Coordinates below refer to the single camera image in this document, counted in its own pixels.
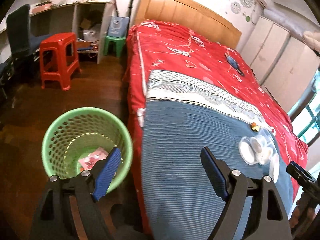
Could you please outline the right hand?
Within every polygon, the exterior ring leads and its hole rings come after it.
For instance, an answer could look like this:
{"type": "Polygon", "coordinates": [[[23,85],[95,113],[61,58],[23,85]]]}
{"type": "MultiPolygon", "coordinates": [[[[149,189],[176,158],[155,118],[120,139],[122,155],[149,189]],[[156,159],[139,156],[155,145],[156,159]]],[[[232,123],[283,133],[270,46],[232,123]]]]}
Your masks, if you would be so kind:
{"type": "MultiPolygon", "coordinates": [[[[289,224],[290,224],[290,228],[294,228],[298,222],[299,222],[299,218],[301,216],[301,213],[300,213],[300,199],[296,202],[297,206],[295,207],[292,215],[291,215],[291,218],[289,219],[289,224]]],[[[315,215],[315,210],[313,208],[308,208],[308,213],[307,213],[307,221],[308,223],[311,223],[314,218],[316,217],[315,215]]]]}

